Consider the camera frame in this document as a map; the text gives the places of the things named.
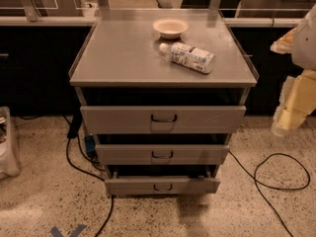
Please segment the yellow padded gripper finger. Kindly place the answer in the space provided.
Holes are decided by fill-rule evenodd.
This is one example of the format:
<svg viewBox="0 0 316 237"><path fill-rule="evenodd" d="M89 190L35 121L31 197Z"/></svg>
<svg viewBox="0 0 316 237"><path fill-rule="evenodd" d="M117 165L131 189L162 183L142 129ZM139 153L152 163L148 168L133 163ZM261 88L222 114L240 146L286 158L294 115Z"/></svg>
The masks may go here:
<svg viewBox="0 0 316 237"><path fill-rule="evenodd" d="M316 110L316 72L305 70L296 78L287 76L273 117L272 133L286 136L298 129Z"/></svg>
<svg viewBox="0 0 316 237"><path fill-rule="evenodd" d="M296 32L296 28L291 29L284 36L276 40L271 45L271 51L279 54L286 54L292 52L293 37Z"/></svg>

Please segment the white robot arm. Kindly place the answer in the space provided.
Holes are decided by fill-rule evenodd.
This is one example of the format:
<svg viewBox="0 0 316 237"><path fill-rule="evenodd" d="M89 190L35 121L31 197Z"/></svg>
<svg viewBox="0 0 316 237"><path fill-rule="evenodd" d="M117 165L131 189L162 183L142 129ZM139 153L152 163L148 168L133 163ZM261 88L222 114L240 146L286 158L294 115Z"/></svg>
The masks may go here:
<svg viewBox="0 0 316 237"><path fill-rule="evenodd" d="M296 78L286 77L279 95L272 132L285 136L316 110L316 5L297 27L271 45L271 51L290 53L292 62L303 69Z"/></svg>

